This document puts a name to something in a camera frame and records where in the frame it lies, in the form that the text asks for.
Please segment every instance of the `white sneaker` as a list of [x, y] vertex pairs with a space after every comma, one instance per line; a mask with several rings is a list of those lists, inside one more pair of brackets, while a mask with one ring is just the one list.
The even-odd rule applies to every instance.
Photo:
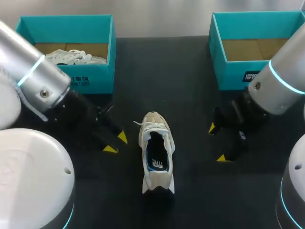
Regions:
[[144, 167], [142, 193], [156, 187], [175, 193], [172, 159], [175, 144], [166, 120], [157, 112], [149, 112], [143, 122], [137, 124], [141, 125], [139, 146], [142, 148]]
[[70, 50], [64, 51], [58, 49], [46, 55], [46, 59], [53, 64], [105, 64], [107, 60], [102, 57], [86, 54], [85, 51]]

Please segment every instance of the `white wall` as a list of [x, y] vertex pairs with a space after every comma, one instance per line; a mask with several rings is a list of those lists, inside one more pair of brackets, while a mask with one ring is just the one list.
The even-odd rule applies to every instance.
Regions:
[[298, 10], [302, 0], [8, 0], [0, 19], [20, 15], [112, 14], [118, 37], [207, 35], [212, 12]]

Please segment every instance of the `open shoe box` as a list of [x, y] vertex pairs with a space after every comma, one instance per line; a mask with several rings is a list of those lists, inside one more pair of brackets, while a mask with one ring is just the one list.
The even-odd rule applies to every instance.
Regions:
[[304, 23], [301, 11], [213, 13], [209, 48], [220, 90], [243, 90]]
[[58, 65], [83, 94], [113, 92], [116, 33], [111, 15], [24, 16], [16, 31], [43, 54], [58, 49], [85, 51], [106, 64]]

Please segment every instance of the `cable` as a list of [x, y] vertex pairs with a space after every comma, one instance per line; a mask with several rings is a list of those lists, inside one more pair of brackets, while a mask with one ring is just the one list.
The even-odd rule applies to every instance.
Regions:
[[13, 77], [11, 77], [8, 72], [6, 72], [3, 68], [0, 68], [0, 79], [4, 79], [7, 83], [9, 83], [17, 92], [17, 94], [19, 95], [20, 100], [23, 102], [23, 104], [29, 108], [34, 114], [36, 114], [39, 118], [41, 118], [44, 122], [48, 121], [48, 118], [41, 113], [39, 110], [37, 110], [34, 106], [32, 106], [29, 101], [26, 99], [26, 97], [24, 96], [22, 90], [18, 87], [17, 83], [15, 82], [15, 80], [13, 79]]

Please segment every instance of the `black tabletop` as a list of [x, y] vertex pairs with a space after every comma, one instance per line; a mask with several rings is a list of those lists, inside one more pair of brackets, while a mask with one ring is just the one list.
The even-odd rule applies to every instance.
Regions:
[[[27, 114], [17, 126], [44, 131], [68, 150], [76, 175], [72, 229], [275, 229], [282, 173], [304, 134], [304, 101], [248, 136], [250, 151], [237, 162], [217, 163], [228, 137], [208, 135], [212, 108], [237, 94], [218, 91], [205, 36], [118, 39], [110, 113], [129, 141], [119, 153], [50, 131]], [[88, 97], [104, 104], [103, 95]], [[142, 197], [139, 126], [133, 120], [142, 121], [148, 111], [165, 117], [176, 144], [174, 201]]]

